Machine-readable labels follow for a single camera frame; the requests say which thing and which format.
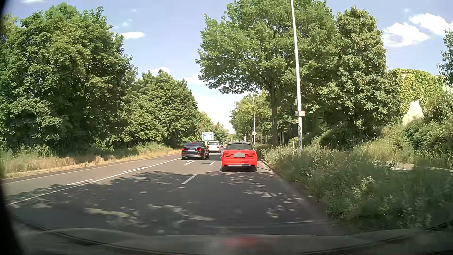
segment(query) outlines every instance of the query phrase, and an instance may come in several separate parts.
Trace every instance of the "street lamp pole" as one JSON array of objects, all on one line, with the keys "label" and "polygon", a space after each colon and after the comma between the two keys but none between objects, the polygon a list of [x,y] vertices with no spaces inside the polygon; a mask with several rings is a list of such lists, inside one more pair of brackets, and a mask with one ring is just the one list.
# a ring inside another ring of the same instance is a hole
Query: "street lamp pole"
[{"label": "street lamp pole", "polygon": [[[302,111],[302,105],[300,101],[300,72],[299,72],[299,51],[297,48],[297,30],[296,30],[296,18],[294,17],[294,4],[293,0],[291,0],[291,12],[293,14],[293,30],[294,30],[294,53],[296,57],[296,85],[297,85],[297,111],[301,112]],[[298,142],[298,147],[297,151],[299,154],[302,152],[303,145],[302,145],[302,116],[298,116],[298,137],[299,137],[299,142]]]},{"label": "street lamp pole", "polygon": [[253,98],[253,144],[255,145],[256,131],[255,131],[255,95],[252,94]]}]

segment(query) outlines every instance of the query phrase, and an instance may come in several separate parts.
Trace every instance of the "blurred license plate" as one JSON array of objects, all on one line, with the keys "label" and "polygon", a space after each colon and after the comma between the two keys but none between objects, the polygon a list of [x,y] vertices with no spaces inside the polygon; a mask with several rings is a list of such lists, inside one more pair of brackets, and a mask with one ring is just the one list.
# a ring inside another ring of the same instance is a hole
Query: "blurred license plate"
[{"label": "blurred license plate", "polygon": [[234,153],[233,157],[246,157],[244,153]]}]

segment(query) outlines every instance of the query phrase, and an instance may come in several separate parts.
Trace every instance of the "sign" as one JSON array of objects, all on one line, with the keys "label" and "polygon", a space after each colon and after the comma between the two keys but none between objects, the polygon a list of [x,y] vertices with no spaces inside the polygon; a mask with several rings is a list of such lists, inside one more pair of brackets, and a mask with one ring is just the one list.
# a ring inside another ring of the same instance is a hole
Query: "sign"
[{"label": "sign", "polygon": [[201,133],[202,141],[214,141],[214,132],[203,132]]},{"label": "sign", "polygon": [[296,117],[304,117],[305,111],[296,111],[295,115],[296,115]]}]

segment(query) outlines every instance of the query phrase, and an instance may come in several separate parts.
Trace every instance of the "ivy-covered wall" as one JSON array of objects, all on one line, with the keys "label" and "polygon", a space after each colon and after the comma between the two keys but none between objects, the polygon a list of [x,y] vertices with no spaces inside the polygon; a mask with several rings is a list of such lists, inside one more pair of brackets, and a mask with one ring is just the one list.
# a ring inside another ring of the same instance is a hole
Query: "ivy-covered wall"
[{"label": "ivy-covered wall", "polygon": [[433,101],[436,93],[443,90],[443,79],[441,76],[430,74],[425,71],[413,69],[393,69],[400,84],[401,112],[406,113],[410,103],[419,100],[423,112]]}]

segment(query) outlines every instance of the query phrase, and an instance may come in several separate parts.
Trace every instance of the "white car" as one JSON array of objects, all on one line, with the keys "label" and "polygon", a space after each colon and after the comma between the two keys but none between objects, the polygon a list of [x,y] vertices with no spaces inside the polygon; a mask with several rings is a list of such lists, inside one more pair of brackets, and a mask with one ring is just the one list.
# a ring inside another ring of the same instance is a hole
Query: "white car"
[{"label": "white car", "polygon": [[219,141],[209,141],[207,143],[207,147],[209,149],[209,152],[222,152],[222,148],[220,148],[220,143]]}]

